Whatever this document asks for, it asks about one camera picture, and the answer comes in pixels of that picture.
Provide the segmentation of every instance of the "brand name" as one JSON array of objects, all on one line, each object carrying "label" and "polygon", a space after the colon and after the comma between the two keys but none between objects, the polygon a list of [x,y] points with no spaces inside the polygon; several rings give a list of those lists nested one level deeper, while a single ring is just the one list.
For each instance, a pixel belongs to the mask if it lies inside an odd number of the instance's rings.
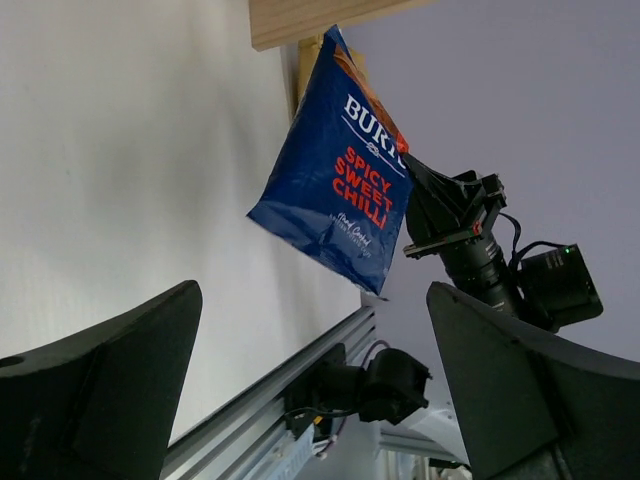
[{"label": "brand name", "polygon": [[[389,136],[386,129],[378,121],[375,115],[367,109],[367,107],[360,105],[360,102],[349,94],[344,111],[351,120],[356,122],[359,130],[362,133],[365,133],[367,137],[370,137],[372,142],[375,142],[375,147],[378,152],[382,151],[386,153],[386,155],[388,155],[389,158],[397,164],[397,166],[406,170],[407,167],[402,163],[394,140]],[[364,138],[362,140],[367,143],[369,150],[373,151],[373,143],[368,142]]]}]

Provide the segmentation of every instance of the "gray wall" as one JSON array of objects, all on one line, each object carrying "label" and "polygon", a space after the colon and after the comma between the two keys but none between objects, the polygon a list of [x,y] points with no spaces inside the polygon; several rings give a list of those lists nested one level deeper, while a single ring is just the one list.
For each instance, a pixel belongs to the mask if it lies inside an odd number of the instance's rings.
[{"label": "gray wall", "polygon": [[[579,243],[605,313],[562,335],[640,361],[640,2],[442,0],[345,34],[414,155],[499,173],[521,246]],[[378,314],[437,367],[424,296],[446,276],[436,258],[405,259],[407,243],[403,231]]]}]

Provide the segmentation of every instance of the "burts logo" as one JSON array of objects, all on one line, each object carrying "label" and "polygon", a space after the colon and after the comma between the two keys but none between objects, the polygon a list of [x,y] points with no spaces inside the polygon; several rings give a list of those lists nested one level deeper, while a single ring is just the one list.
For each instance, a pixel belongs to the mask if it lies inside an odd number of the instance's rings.
[{"label": "burts logo", "polygon": [[398,132],[398,137],[392,140],[387,130],[378,121],[373,112],[370,112],[364,105],[360,105],[360,102],[353,98],[351,94],[349,94],[344,111],[347,117],[343,115],[342,119],[353,133],[362,140],[367,150],[385,162],[398,175],[404,177],[404,170],[406,170],[407,167],[405,167],[402,162],[400,154],[403,150],[406,151],[407,148],[402,135]]}]

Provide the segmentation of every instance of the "chip bag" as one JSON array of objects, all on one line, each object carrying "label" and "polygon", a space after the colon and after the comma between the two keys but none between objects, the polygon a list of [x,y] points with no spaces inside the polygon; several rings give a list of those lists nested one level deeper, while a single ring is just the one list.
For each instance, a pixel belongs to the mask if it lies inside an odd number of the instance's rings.
[{"label": "chip bag", "polygon": [[401,159],[407,151],[333,27],[324,35],[265,191],[248,216],[380,294],[412,188]]}]

